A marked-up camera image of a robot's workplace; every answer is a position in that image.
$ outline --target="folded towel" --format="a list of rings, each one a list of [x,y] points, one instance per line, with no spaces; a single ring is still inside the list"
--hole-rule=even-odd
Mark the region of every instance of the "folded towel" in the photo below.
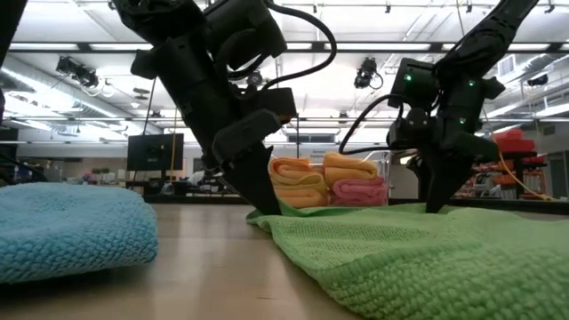
[[[333,184],[332,205],[381,206],[387,204],[384,179],[344,179]]]
[[[0,188],[0,284],[151,262],[156,215],[124,188]]]
[[[324,176],[312,170],[307,158],[275,158],[269,164],[268,173],[275,187],[288,186],[289,190],[312,188],[322,196],[328,193]]]
[[[377,166],[370,161],[329,153],[324,156],[325,181],[328,187],[342,179],[372,180],[377,177]]]
[[[366,319],[567,319],[569,221],[424,204],[247,219]]]
[[[275,187],[276,196],[293,208],[311,208],[328,205],[328,197],[312,188],[298,190]]]

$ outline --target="black cable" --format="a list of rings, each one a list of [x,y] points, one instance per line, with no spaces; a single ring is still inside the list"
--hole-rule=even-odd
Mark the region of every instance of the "black cable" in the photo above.
[[[338,152],[340,152],[341,155],[350,156],[350,155],[355,155],[358,153],[369,152],[369,151],[393,150],[393,148],[390,148],[390,147],[370,147],[370,148],[360,148],[360,149],[356,149],[356,150],[344,151],[346,144],[348,144],[349,138],[351,138],[352,134],[354,134],[354,131],[357,129],[359,124],[365,119],[365,116],[367,116],[367,114],[370,113],[373,110],[373,108],[375,108],[378,104],[382,103],[383,101],[385,101],[387,99],[391,99],[391,98],[398,98],[398,99],[402,100],[403,103],[411,105],[411,102],[405,96],[402,96],[400,94],[386,94],[384,96],[379,97],[374,102],[370,103],[370,105],[365,108],[365,110],[362,112],[362,114],[359,115],[359,117],[356,119],[354,124],[352,124],[351,128],[349,128],[348,133],[346,133],[346,136],[342,140],[342,142],[340,144],[340,148],[338,150]],[[399,114],[397,115],[397,119],[400,119],[401,117],[403,117],[403,107],[404,107],[403,103],[401,104],[401,106],[399,106]]]
[[[328,42],[330,42],[331,52],[330,52],[330,56],[328,56],[328,58],[324,62],[320,63],[319,65],[314,66],[312,68],[308,68],[308,69],[301,71],[301,72],[293,73],[293,74],[286,75],[286,76],[280,76],[276,79],[273,79],[273,80],[267,82],[265,85],[263,85],[262,90],[267,90],[271,86],[273,86],[275,84],[282,83],[283,81],[292,80],[292,79],[295,79],[295,78],[298,78],[301,76],[311,75],[317,71],[322,70],[323,68],[328,67],[332,63],[334,58],[336,58],[336,54],[338,53],[338,45],[336,44],[336,38],[332,34],[332,31],[330,31],[330,29],[322,21],[315,18],[313,15],[311,15],[309,13],[274,4],[271,0],[265,0],[265,4],[267,5],[267,7],[270,10],[272,10],[274,12],[279,12],[282,14],[286,14],[286,15],[290,15],[290,16],[293,16],[296,18],[303,19],[303,20],[307,21],[308,23],[312,24],[314,27],[318,28],[328,38]]]
[[[152,108],[152,99],[154,98],[155,87],[156,87],[156,78],[154,78],[154,82],[152,83],[152,91],[150,92],[150,100],[148,101],[148,110],[146,111],[146,120],[144,120],[144,129],[142,129],[142,135],[146,135],[146,128],[148,127],[148,120],[150,119],[150,109]],[[138,171],[135,170],[134,176],[132,177],[131,190],[134,190],[134,182],[136,182],[136,173],[138,173]]]
[[[381,87],[383,87],[383,76],[381,76],[377,71],[375,72],[375,75],[378,76],[381,79],[381,84],[379,87],[373,87],[371,84],[369,85],[370,88],[374,89],[374,90],[379,90],[381,89]]]

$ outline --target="wooden table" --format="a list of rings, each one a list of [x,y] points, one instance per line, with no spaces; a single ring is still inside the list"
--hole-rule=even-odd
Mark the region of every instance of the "wooden table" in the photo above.
[[[2,320],[359,319],[296,268],[246,205],[155,205],[154,264],[0,285]]]

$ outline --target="yellow towel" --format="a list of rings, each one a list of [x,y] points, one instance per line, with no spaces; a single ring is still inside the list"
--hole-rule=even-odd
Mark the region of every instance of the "yellow towel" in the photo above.
[[[273,159],[268,167],[271,182],[275,187],[286,190],[301,190],[312,188],[322,196],[327,196],[324,176],[313,171],[307,158],[279,157]]]
[[[323,196],[313,188],[291,190],[277,186],[275,193],[279,199],[296,209],[328,205],[328,196]]]
[[[330,188],[338,180],[373,180],[377,178],[377,166],[373,162],[342,156],[339,153],[326,154],[323,165],[326,185]]]

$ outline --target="cable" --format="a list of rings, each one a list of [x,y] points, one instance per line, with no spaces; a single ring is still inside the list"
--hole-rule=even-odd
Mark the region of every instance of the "cable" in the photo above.
[[[154,88],[156,87],[156,78],[154,78],[154,82],[152,83],[152,91],[150,92],[150,100],[148,101],[148,110],[146,111],[146,120],[144,120],[144,129],[142,129],[142,135],[146,135],[146,128],[148,127],[148,120],[150,119],[150,109],[152,108],[152,99],[154,98]],[[131,190],[134,190],[134,182],[136,181],[136,174],[138,173],[137,170],[134,171],[134,176],[132,177],[132,185]],[[142,181],[146,179],[146,172],[144,172],[144,177]]]
[[[350,156],[350,155],[355,155],[358,153],[369,152],[369,151],[393,150],[393,148],[390,148],[390,147],[370,147],[370,148],[360,148],[360,149],[356,149],[356,150],[344,151],[346,144],[348,144],[349,138],[351,138],[352,134],[354,134],[354,131],[357,129],[359,124],[365,119],[365,116],[367,116],[367,114],[370,113],[373,110],[373,108],[375,108],[378,104],[382,103],[383,101],[385,101],[387,99],[391,99],[391,98],[401,99],[403,101],[403,103],[411,105],[411,102],[405,96],[402,96],[400,94],[393,94],[393,93],[381,96],[378,99],[376,99],[374,102],[370,103],[370,105],[365,108],[365,110],[362,112],[362,114],[359,115],[359,117],[356,119],[354,124],[352,124],[351,128],[349,128],[348,133],[346,133],[346,136],[342,140],[342,142],[340,144],[340,148],[338,150],[338,152],[341,155]],[[397,119],[400,119],[403,117],[403,108],[404,108],[403,103],[401,104],[401,106],[399,106],[399,114],[397,115]]]
[[[484,110],[484,108],[482,108],[482,112],[484,113],[484,117],[486,118],[486,122],[488,121],[488,115],[486,114],[486,110]],[[491,133],[491,137],[492,137],[492,141],[494,141],[494,143],[497,143],[496,139],[494,138],[494,130],[492,129],[492,127],[490,127],[490,133]],[[538,193],[536,193],[535,191],[531,190],[529,187],[527,187],[524,182],[520,181],[517,177],[516,174],[514,174],[506,165],[506,161],[504,161],[504,156],[502,155],[501,151],[498,149],[498,155],[500,155],[500,162],[501,162],[501,166],[504,167],[504,169],[506,169],[506,172],[508,173],[508,175],[514,179],[515,182],[517,182],[520,186],[522,186],[525,191],[531,193],[534,196],[539,197],[541,200],[544,201],[550,201],[550,200],[554,200],[553,197],[551,196],[546,196],[546,195],[540,195]]]
[[[463,24],[462,24],[462,15],[461,15],[460,6],[461,6],[461,5],[459,4],[459,0],[456,0],[456,11],[457,11],[458,14],[459,14],[459,21],[461,22],[462,38],[464,38],[464,27],[463,27]],[[485,117],[485,119],[486,119],[486,122],[489,122],[488,115],[486,114],[486,110],[484,109],[484,107],[482,107],[482,113],[484,114],[484,117]],[[490,133],[491,133],[492,141],[494,141],[494,143],[497,143],[497,142],[496,142],[496,139],[494,138],[494,131],[493,131],[492,126],[490,127]],[[518,183],[520,186],[522,186],[522,187],[525,189],[525,191],[528,191],[528,192],[531,193],[532,195],[539,197],[541,200],[548,201],[548,200],[552,200],[552,199],[553,199],[553,198],[550,197],[550,196],[540,195],[540,194],[534,192],[533,190],[529,189],[529,188],[524,184],[524,182],[520,181],[520,180],[516,177],[516,174],[514,174],[514,173],[508,168],[508,166],[506,165],[506,161],[504,161],[504,156],[503,156],[503,154],[501,153],[501,151],[500,151],[499,149],[498,149],[498,155],[500,156],[501,165],[504,167],[504,169],[506,169],[506,172],[508,173],[508,175],[509,175],[512,179],[514,179],[514,181],[515,181],[516,183]]]
[[[381,84],[379,87],[373,87],[371,84],[369,85],[370,88],[374,89],[374,90],[379,90],[381,89],[381,87],[383,86],[383,76],[381,76],[377,71],[375,72],[375,75],[378,76],[381,80]]]
[[[170,183],[172,184],[172,172],[174,171],[174,157],[176,155],[176,124],[178,120],[178,108],[174,110],[174,135],[172,138],[172,158],[170,163]]]
[[[459,4],[459,0],[456,0],[456,12],[459,13],[459,22],[461,23],[462,37],[464,37],[466,33],[464,32],[464,24],[462,23],[461,4]]]
[[[293,16],[296,18],[303,19],[303,20],[307,21],[308,23],[312,24],[314,27],[316,27],[320,31],[322,31],[322,33],[324,33],[325,36],[328,38],[328,42],[330,42],[330,47],[331,47],[330,50],[331,51],[330,51],[330,55],[328,56],[328,58],[326,58],[326,60],[324,62],[320,63],[319,65],[314,66],[312,68],[308,68],[308,69],[301,71],[301,72],[293,73],[293,74],[286,75],[286,76],[280,76],[276,79],[273,79],[273,80],[267,82],[265,85],[263,85],[262,90],[267,90],[268,88],[272,87],[273,85],[282,83],[284,81],[296,79],[296,78],[301,77],[301,76],[311,75],[317,71],[322,70],[323,68],[328,67],[332,63],[332,61],[336,58],[336,54],[338,53],[338,45],[336,44],[336,38],[332,34],[332,31],[330,31],[330,29],[322,21],[315,18],[313,15],[311,15],[309,13],[274,4],[271,0],[265,0],[265,4],[267,5],[267,7],[270,10],[272,10],[274,12],[279,12],[282,14],[286,14],[286,15],[290,15],[290,16]]]

